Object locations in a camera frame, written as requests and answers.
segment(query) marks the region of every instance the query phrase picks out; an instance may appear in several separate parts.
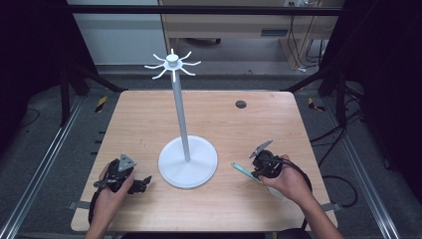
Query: white pole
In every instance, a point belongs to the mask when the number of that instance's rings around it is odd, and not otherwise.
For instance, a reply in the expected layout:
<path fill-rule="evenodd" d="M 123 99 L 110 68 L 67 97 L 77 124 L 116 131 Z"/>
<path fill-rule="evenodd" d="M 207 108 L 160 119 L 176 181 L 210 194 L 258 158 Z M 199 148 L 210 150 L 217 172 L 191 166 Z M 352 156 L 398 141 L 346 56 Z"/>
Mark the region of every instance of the white pole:
<path fill-rule="evenodd" d="M 184 116 L 182 90 L 180 87 L 180 78 L 179 78 L 178 72 L 172 71 L 172 73 L 173 74 L 171 75 L 171 78 L 172 78 L 171 85 L 173 87 L 174 100 L 176 101 L 176 110 L 177 110 L 177 117 L 179 119 L 180 136 L 182 138 L 185 160 L 189 162 L 190 161 L 189 141 L 187 139 L 186 120 Z"/>

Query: wooden table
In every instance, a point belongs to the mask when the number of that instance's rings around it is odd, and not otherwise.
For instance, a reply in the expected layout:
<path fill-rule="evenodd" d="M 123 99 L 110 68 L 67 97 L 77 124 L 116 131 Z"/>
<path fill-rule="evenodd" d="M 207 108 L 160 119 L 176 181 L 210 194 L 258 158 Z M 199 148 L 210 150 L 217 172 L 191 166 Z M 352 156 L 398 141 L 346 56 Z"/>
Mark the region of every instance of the wooden table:
<path fill-rule="evenodd" d="M 308 174 L 314 195 L 329 203 L 307 132 L 291 93 L 184 91 L 187 131 L 209 140 L 217 150 L 214 176 L 195 189 L 178 189 L 158 171 L 165 145 L 180 136 L 173 92 L 123 92 L 115 107 L 98 157 L 83 192 L 90 201 L 105 165 L 121 153 L 137 162 L 132 174 L 152 175 L 145 193 L 129 195 L 110 231 L 244 231 L 273 232 L 300 227 L 304 215 L 288 199 L 277 199 L 265 186 L 232 167 L 253 170 L 250 153 L 272 138 L 273 154 L 288 154 Z M 244 109 L 236 107 L 245 101 Z M 333 212 L 327 213 L 336 224 Z M 88 210 L 77 209 L 76 231 L 89 228 Z"/>

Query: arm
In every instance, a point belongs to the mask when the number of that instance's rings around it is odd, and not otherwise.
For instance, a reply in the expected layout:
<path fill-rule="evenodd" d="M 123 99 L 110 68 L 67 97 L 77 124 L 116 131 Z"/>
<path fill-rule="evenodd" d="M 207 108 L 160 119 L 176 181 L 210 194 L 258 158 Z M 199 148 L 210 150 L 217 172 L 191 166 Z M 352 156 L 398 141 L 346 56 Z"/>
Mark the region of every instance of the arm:
<path fill-rule="evenodd" d="M 281 191 L 300 206 L 316 238 L 343 238 L 314 198 L 304 178 L 293 168 L 284 165 L 283 172 L 278 177 L 260 176 L 260 180 L 264 185 Z"/>
<path fill-rule="evenodd" d="M 100 178 L 106 173 L 108 165 L 105 166 Z M 121 207 L 124 198 L 127 195 L 127 191 L 133 184 L 133 176 L 130 175 L 123 183 L 118 192 L 112 192 L 108 187 L 104 188 L 96 202 L 94 209 L 94 218 L 91 223 L 90 229 L 85 235 L 86 239 L 100 239 L 105 238 L 106 230 L 112 219 Z"/>

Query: gray floor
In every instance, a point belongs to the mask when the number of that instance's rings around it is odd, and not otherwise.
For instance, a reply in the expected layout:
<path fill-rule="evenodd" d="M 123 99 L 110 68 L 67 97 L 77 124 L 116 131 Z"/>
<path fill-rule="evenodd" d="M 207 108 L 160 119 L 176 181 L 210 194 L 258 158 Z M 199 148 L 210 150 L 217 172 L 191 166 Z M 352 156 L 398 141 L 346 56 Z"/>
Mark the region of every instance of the gray floor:
<path fill-rule="evenodd" d="M 196 77 L 182 77 L 185 90 L 267 90 L 285 89 L 316 71 L 306 73 L 289 70 L 277 40 L 223 39 L 215 45 L 211 40 L 184 40 L 179 43 L 178 54 L 192 51 L 186 62 L 202 61 L 198 67 L 186 67 Z M 140 66 L 99 66 L 102 75 L 129 89 L 170 89 L 167 80 L 152 80 L 157 72 L 147 72 Z M 23 221 L 18 223 L 17 238 L 81 238 L 83 233 L 72 231 L 70 224 L 73 211 L 70 201 L 78 201 L 85 186 L 104 136 L 104 131 L 118 100 L 118 94 L 88 80 L 91 92 L 86 97 L 73 97 L 82 101 L 79 113 L 63 145 L 58 150 L 49 172 Z M 295 93 L 298 107 L 310 138 L 322 135 L 334 128 L 335 121 L 329 111 L 310 109 L 309 97 L 315 105 L 329 109 L 334 96 L 320 98 L 316 89 L 319 82 L 306 86 Z M 95 113 L 99 98 L 107 96 L 101 113 Z M 353 101 L 347 105 L 348 115 L 359 110 Z M 0 223 L 5 225 L 16 205 L 30 184 L 37 167 L 59 130 L 61 116 L 59 88 L 51 88 L 32 97 L 28 112 L 10 148 L 0 161 Z M 351 119 L 346 136 L 362 161 L 381 198 L 400 238 L 422 238 L 422 206 L 407 187 L 400 172 L 387 170 L 383 156 L 365 125 L 363 117 Z M 337 134 L 325 138 L 313 147 L 320 160 L 335 140 Z M 342 176 L 357 190 L 357 203 L 337 211 L 338 228 L 346 238 L 396 238 L 383 235 L 368 203 L 364 188 L 350 164 L 345 140 L 335 146 L 320 168 L 322 175 Z M 325 185 L 331 200 L 347 204 L 354 193 L 350 186 L 336 179 L 326 179 Z"/>

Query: metal bar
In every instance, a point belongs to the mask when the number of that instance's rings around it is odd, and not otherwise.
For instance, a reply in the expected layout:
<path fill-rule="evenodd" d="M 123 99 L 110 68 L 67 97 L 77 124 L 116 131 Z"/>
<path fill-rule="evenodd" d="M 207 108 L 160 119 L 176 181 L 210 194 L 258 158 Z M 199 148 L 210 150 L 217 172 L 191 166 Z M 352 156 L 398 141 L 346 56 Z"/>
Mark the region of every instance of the metal bar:
<path fill-rule="evenodd" d="M 326 98 L 322 98 L 322 100 L 327 108 L 327 111 L 329 112 L 329 115 L 332 118 L 333 123 L 335 124 L 335 126 L 337 126 L 338 122 L 335 117 L 334 106 L 332 105 L 332 102 L 328 101 Z M 357 152 L 354 150 L 353 144 L 351 143 L 350 138 L 347 134 L 344 136 L 342 142 L 344 145 L 344 149 L 348 153 L 348 160 L 350 166 L 354 172 L 354 175 L 356 176 L 356 179 L 362 189 L 362 192 L 366 198 L 366 201 L 368 202 L 369 208 L 372 211 L 372 214 L 375 218 L 376 223 L 378 224 L 382 235 L 384 236 L 384 238 L 388 239 L 400 238 L 400 235 L 398 234 L 394 222 L 388 214 L 384 203 L 379 197 L 379 194 L 374 184 L 372 183 L 372 180 L 370 179 L 368 173 L 363 167 L 363 164 Z"/>
<path fill-rule="evenodd" d="M 90 14 L 209 14 L 209 15 L 288 15 L 341 16 L 357 10 L 309 7 L 253 7 L 253 6 L 139 6 L 139 5 L 50 5 L 48 10 Z"/>
<path fill-rule="evenodd" d="M 68 136 L 68 132 L 75 121 L 76 115 L 79 112 L 83 100 L 84 98 L 77 97 L 77 100 L 74 102 L 72 113 L 69 117 L 68 122 L 64 126 L 61 126 L 59 128 L 59 131 L 57 132 L 52 144 L 50 144 L 49 149 L 47 150 L 46 154 L 44 155 L 44 158 L 38 166 L 37 171 L 33 175 L 25 192 L 21 196 L 21 199 L 19 200 L 12 214 L 9 216 L 7 222 L 2 226 L 0 231 L 0 238 L 14 238 L 18 233 L 18 230 L 22 225 L 26 214 L 31 208 L 31 205 L 34 202 L 48 172 L 50 171 L 50 168 L 53 165 L 56 156 L 63 145 L 64 140 Z"/>

